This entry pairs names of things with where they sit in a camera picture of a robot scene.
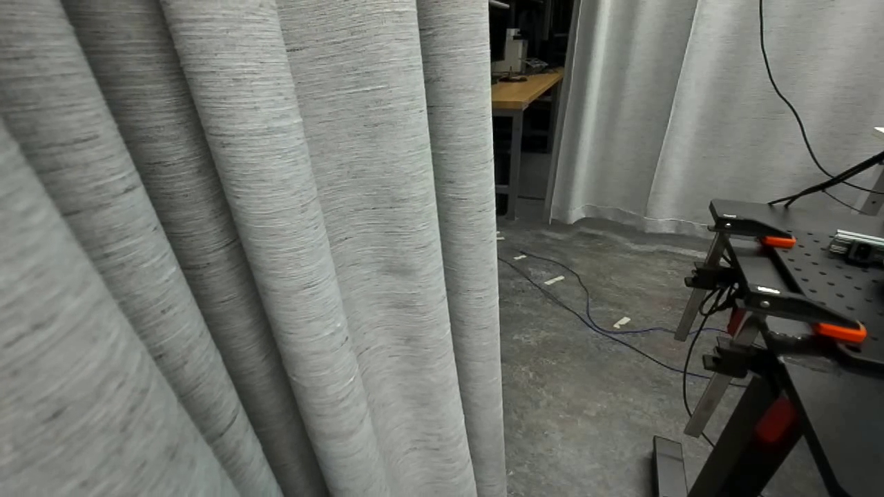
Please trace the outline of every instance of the cable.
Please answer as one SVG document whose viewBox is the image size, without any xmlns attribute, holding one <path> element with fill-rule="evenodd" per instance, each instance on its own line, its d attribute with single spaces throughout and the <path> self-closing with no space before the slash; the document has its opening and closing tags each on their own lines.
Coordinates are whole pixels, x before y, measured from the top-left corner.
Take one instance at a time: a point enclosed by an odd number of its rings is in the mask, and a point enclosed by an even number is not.
<svg viewBox="0 0 884 497">
<path fill-rule="evenodd" d="M 573 277 L 578 278 L 581 292 L 582 292 L 582 318 L 585 318 L 595 328 L 599 328 L 599 331 L 606 331 L 606 335 L 672 335 L 672 328 L 664 328 L 664 325 L 629 328 L 629 331 L 618 331 L 618 328 L 602 325 L 602 324 L 591 314 L 588 284 L 582 282 L 582 277 L 581 277 L 573 264 L 567 264 L 567 263 L 560 263 L 560 259 L 551 259 L 551 256 L 534 255 L 534 251 L 522 251 L 522 249 L 518 249 L 518 251 L 526 255 L 526 256 L 551 263 L 551 264 L 573 273 Z"/>
<path fill-rule="evenodd" d="M 805 195 L 810 195 L 810 194 L 828 191 L 828 188 L 846 182 L 848 176 L 856 176 L 856 173 L 862 173 L 862 172 L 868 172 L 868 168 L 874 168 L 874 165 L 882 165 L 882 164 L 884 164 L 884 151 L 878 151 L 878 155 L 874 155 L 874 157 L 868 157 L 868 159 L 862 159 L 862 164 L 856 164 L 856 165 L 852 165 L 852 168 L 846 168 L 846 172 L 839 172 L 839 173 L 834 173 L 834 176 L 828 176 L 828 179 L 824 179 L 824 182 L 815 182 L 815 184 L 810 184 L 810 188 L 805 188 L 805 191 L 798 191 L 798 194 L 773 198 L 773 202 L 768 202 L 768 208 L 781 204 L 781 208 L 788 209 L 788 208 L 795 204 L 798 198 L 805 198 Z"/>
<path fill-rule="evenodd" d="M 694 416 L 692 400 L 687 400 L 687 369 L 692 369 L 694 347 L 696 347 L 699 335 L 704 331 L 707 320 L 711 320 L 716 313 L 728 309 L 728 307 L 732 304 L 732 298 L 734 298 L 734 289 L 722 286 L 722 289 L 704 295 L 703 304 L 699 304 L 703 320 L 699 320 L 699 325 L 696 325 L 696 335 L 694 335 L 694 339 L 692 339 L 692 346 L 687 346 L 686 364 L 682 364 L 682 402 L 686 402 L 687 416 Z"/>
<path fill-rule="evenodd" d="M 668 372 L 676 372 L 676 376 L 682 372 L 679 368 L 661 361 L 658 356 L 635 347 L 632 343 L 625 343 L 625 339 L 618 339 L 618 336 L 613 336 L 613 335 L 599 331 L 588 318 L 582 318 L 578 309 L 573 309 L 570 304 L 558 300 L 547 286 L 541 286 L 538 282 L 534 282 L 519 264 L 508 263 L 507 256 L 498 256 L 498 259 L 501 259 L 504 264 L 508 264 L 513 273 L 519 273 L 530 286 L 536 286 L 536 289 L 538 289 L 545 298 L 551 298 L 558 309 L 576 314 L 588 331 L 595 331 L 595 335 L 606 336 L 607 343 L 616 343 L 616 346 L 638 354 L 638 356 L 645 356 L 646 361 L 653 361 L 653 364 L 658 364 L 658 368 L 664 368 L 664 369 L 668 369 Z"/>
<path fill-rule="evenodd" d="M 776 77 L 773 77 L 772 56 L 768 56 L 768 39 L 765 39 L 765 0 L 757 0 L 757 42 L 761 42 L 761 49 L 762 49 L 765 75 L 768 75 L 768 81 L 772 81 L 772 88 L 773 88 L 773 93 L 779 96 L 779 103 L 792 113 L 810 159 L 815 164 L 815 168 L 817 168 L 820 173 L 834 176 L 834 173 L 820 164 L 817 151 L 813 150 L 798 108 L 781 93 L 781 88 L 779 88 L 779 84 L 776 84 Z M 853 188 L 853 191 L 866 191 L 866 194 L 882 195 L 878 191 L 866 188 L 866 184 L 853 184 L 853 182 L 842 182 L 842 184 L 846 184 L 846 188 Z M 848 202 L 832 195 L 828 191 L 826 191 L 826 195 L 834 198 L 838 204 L 853 209 Z"/>
<path fill-rule="evenodd" d="M 692 402 L 687 402 L 687 368 L 692 368 L 692 356 L 694 356 L 694 347 L 696 347 L 696 343 L 699 343 L 699 335 L 703 335 L 703 328 L 707 325 L 707 320 L 711 320 L 711 314 L 704 314 L 703 320 L 699 320 L 699 325 L 696 325 L 696 335 L 694 335 L 694 339 L 692 339 L 692 346 L 687 346 L 687 354 L 686 354 L 686 368 L 682 368 L 682 402 L 686 402 L 686 411 L 687 411 L 687 416 L 694 416 L 694 411 L 692 411 Z"/>
</svg>

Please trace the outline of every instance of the orange clamp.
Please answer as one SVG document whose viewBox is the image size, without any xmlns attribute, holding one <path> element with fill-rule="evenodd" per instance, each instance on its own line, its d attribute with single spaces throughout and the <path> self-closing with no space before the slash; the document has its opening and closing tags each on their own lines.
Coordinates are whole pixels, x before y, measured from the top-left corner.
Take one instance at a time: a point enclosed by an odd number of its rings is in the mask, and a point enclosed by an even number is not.
<svg viewBox="0 0 884 497">
<path fill-rule="evenodd" d="M 791 251 L 791 249 L 798 246 L 798 237 L 776 237 L 776 235 L 768 235 L 768 237 L 762 237 L 762 246 Z"/>
<path fill-rule="evenodd" d="M 820 336 L 828 336 L 834 343 L 846 343 L 846 346 L 862 346 L 868 339 L 868 328 L 852 328 L 852 325 L 838 325 L 838 324 L 817 324 L 815 331 Z"/>
</svg>

